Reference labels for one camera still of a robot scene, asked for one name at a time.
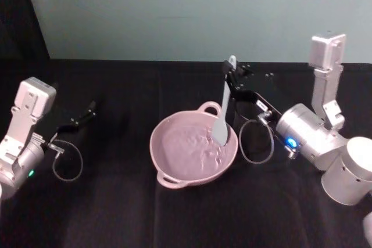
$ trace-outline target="pink bowl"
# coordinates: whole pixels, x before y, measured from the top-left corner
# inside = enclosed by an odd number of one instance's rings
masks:
[[[209,107],[216,109],[216,116],[205,111]],[[178,189],[205,184],[229,168],[237,154],[238,137],[228,125],[225,146],[210,138],[220,114],[220,105],[210,101],[198,110],[172,114],[156,126],[150,138],[150,154],[161,185]]]

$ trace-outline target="wall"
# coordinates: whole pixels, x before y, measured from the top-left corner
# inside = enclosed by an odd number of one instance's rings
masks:
[[[306,62],[311,36],[346,33],[371,62],[372,0],[32,0],[52,58]]]

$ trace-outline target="spatula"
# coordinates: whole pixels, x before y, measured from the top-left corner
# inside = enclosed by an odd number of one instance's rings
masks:
[[[234,69],[237,68],[237,58],[234,55],[230,56],[230,58],[228,59],[228,62],[233,66]],[[212,128],[212,134],[211,134],[212,139],[216,141],[220,146],[224,146],[228,138],[228,129],[227,129],[227,124],[226,124],[226,111],[227,111],[229,100],[230,100],[230,88],[228,87],[228,84],[225,81],[224,89],[223,89],[221,115],[214,122],[213,128]]]

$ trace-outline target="black tablecloth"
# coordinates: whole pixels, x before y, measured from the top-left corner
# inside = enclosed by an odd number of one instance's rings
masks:
[[[58,82],[55,110],[42,134],[69,113],[98,101],[97,118],[72,137],[84,156],[81,178],[58,181],[54,154],[3,202],[1,247],[368,247],[362,219],[371,197],[342,206],[323,191],[321,173],[302,156],[291,164],[281,146],[271,162],[239,155],[219,179],[173,191],[156,182],[149,137],[157,123],[203,102],[221,102],[221,63],[52,60],[0,62],[0,135],[19,82]],[[304,63],[255,65],[274,73],[290,98],[310,106],[313,74]],[[372,138],[372,67],[346,65],[338,101],[345,137]],[[229,112],[232,121],[234,112]]]

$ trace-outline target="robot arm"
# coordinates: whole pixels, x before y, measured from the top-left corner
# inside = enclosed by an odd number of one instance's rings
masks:
[[[30,171],[43,159],[42,136],[35,125],[54,102],[56,89],[31,77],[20,83],[8,131],[0,143],[0,184],[2,198],[14,195]]]
[[[324,191],[336,202],[351,206],[372,190],[372,139],[345,139],[338,133],[345,122],[336,95],[346,35],[314,36],[312,41],[309,64],[315,68],[315,113],[301,103],[293,105],[266,77],[241,67],[230,69],[226,79],[233,99],[256,104],[264,112],[258,119],[274,123],[289,158],[299,152],[326,171],[321,178]],[[363,228],[372,246],[372,213],[364,219]]]
[[[335,101],[345,38],[345,35],[313,37],[310,65],[315,67],[316,78],[312,104],[319,108],[316,110],[318,115],[305,105],[289,100],[268,75],[241,68],[230,70],[227,75],[232,98],[254,103],[265,113],[265,121],[275,125],[277,136],[284,142],[289,157],[294,159],[298,152],[302,153],[323,171],[329,168],[347,143],[337,132],[345,119]]]
[[[339,78],[343,71],[342,57],[346,35],[314,36],[310,66],[314,67],[314,91],[312,106],[315,113],[325,121],[325,128],[338,131],[344,126],[336,96]]]

